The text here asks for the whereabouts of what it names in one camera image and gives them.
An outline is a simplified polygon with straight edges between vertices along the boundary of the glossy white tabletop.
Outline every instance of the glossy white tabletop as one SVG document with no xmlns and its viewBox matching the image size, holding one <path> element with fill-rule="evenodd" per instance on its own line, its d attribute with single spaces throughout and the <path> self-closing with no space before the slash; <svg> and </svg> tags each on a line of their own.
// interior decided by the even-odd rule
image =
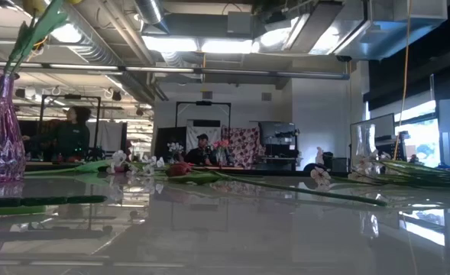
<svg viewBox="0 0 450 275">
<path fill-rule="evenodd" d="M 0 274 L 450 274 L 450 192 L 332 188 L 390 202 L 380 207 L 234 182 L 100 180 L 0 185 L 0 197 L 108 197 L 0 216 Z"/>
</svg>

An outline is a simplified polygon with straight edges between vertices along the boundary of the woman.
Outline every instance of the woman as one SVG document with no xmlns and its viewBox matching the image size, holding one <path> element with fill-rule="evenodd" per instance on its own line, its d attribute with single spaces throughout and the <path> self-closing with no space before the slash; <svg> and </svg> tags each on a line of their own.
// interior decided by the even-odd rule
<svg viewBox="0 0 450 275">
<path fill-rule="evenodd" d="M 57 125 L 52 131 L 46 134 L 39 134 L 33 137 L 23 136 L 23 141 L 45 142 L 57 140 L 55 156 L 59 154 L 67 159 L 80 154 L 87 153 L 89 148 L 89 129 L 86 122 L 89 120 L 90 110 L 86 107 L 75 106 L 66 113 L 66 121 Z"/>
</svg>

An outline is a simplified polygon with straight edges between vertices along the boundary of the man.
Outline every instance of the man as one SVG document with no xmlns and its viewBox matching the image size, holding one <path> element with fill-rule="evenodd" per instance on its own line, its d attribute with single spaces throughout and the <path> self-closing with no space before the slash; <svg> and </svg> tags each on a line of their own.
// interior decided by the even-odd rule
<svg viewBox="0 0 450 275">
<path fill-rule="evenodd" d="M 197 139 L 198 147 L 189 151 L 189 153 L 187 153 L 187 155 L 184 157 L 184 161 L 196 165 L 211 166 L 211 161 L 209 161 L 211 150 L 208 148 L 208 135 L 201 134 L 197 137 Z"/>
</svg>

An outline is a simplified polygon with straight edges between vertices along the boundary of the floral fabric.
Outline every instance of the floral fabric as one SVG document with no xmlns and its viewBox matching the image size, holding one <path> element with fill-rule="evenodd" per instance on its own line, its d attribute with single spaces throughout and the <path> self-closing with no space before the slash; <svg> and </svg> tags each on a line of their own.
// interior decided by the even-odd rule
<svg viewBox="0 0 450 275">
<path fill-rule="evenodd" d="M 254 157 L 263 155 L 259 128 L 231 128 L 228 149 L 235 159 L 235 166 L 251 169 Z M 228 127 L 222 128 L 222 139 L 228 139 Z"/>
</svg>

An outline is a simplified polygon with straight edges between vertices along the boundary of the purple glass vase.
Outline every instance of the purple glass vase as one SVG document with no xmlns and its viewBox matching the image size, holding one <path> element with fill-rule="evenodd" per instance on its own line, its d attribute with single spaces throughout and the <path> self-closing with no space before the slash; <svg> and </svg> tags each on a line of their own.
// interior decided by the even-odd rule
<svg viewBox="0 0 450 275">
<path fill-rule="evenodd" d="M 17 74 L 4 75 L 0 70 L 0 183 L 20 180 L 26 165 L 21 130 L 12 103 L 17 78 Z"/>
</svg>

